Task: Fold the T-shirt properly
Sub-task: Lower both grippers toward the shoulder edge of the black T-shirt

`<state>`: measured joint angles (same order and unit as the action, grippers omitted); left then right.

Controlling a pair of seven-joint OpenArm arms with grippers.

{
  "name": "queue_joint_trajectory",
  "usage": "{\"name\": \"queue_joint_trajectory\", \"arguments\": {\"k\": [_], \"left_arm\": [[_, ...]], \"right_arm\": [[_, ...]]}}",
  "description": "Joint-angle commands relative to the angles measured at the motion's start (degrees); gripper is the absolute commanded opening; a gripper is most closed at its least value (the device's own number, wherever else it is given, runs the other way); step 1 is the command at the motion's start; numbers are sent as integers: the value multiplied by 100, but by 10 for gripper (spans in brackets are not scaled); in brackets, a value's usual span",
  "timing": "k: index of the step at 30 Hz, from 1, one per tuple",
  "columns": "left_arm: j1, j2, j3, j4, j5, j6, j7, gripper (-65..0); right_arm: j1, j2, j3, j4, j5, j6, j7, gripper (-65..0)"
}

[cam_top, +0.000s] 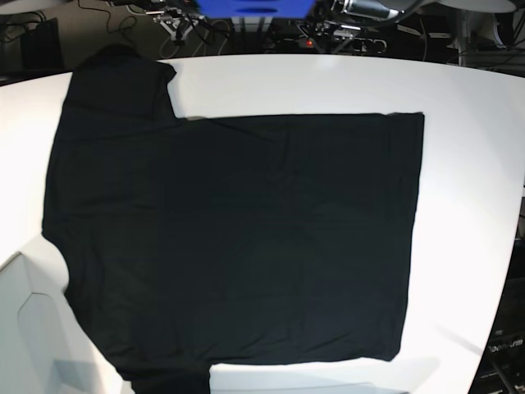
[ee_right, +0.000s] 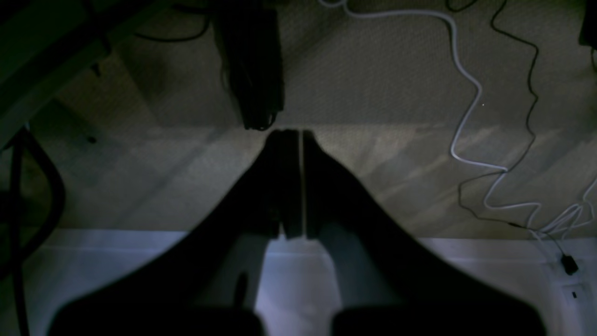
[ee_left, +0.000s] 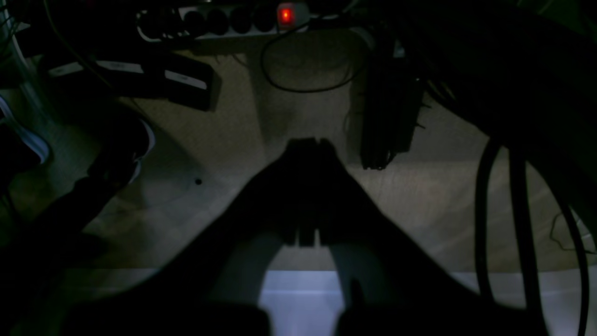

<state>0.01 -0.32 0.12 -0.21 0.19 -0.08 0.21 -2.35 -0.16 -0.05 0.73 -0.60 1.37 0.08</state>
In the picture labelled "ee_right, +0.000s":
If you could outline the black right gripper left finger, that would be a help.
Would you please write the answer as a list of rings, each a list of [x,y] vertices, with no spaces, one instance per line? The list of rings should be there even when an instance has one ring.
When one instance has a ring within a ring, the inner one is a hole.
[[[277,130],[221,202],[147,265],[64,305],[51,336],[264,336],[264,254],[300,236],[299,133]]]

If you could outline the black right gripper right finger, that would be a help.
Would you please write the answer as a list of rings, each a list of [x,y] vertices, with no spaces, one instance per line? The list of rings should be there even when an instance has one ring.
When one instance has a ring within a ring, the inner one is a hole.
[[[448,264],[401,229],[311,131],[303,138],[306,232],[330,255],[333,336],[545,336],[531,305]]]

